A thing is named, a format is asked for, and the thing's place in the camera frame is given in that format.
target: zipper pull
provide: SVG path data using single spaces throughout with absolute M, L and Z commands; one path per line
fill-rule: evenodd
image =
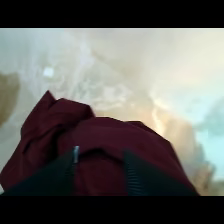
M 78 163 L 79 146 L 74 147 L 74 163 Z

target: red jacket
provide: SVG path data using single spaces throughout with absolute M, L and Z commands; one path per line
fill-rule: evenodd
M 88 105 L 55 100 L 49 91 L 21 129 L 21 140 L 3 168 L 4 190 L 30 177 L 79 146 L 82 159 L 74 178 L 76 195 L 127 195 L 123 150 L 128 148 L 195 192 L 171 144 L 141 122 L 96 117 Z M 95 153 L 102 149 L 104 153 Z

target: sandy ground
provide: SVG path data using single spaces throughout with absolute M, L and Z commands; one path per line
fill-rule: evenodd
M 50 90 L 144 122 L 203 195 L 210 182 L 222 195 L 223 72 L 224 29 L 0 29 L 0 170 Z

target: blurry background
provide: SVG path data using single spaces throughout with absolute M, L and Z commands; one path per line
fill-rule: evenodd
M 168 139 L 224 195 L 224 29 L 0 29 L 0 170 L 46 90 Z

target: person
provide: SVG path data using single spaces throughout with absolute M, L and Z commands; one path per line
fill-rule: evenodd
M 172 145 L 47 91 L 0 174 L 1 196 L 199 196 Z

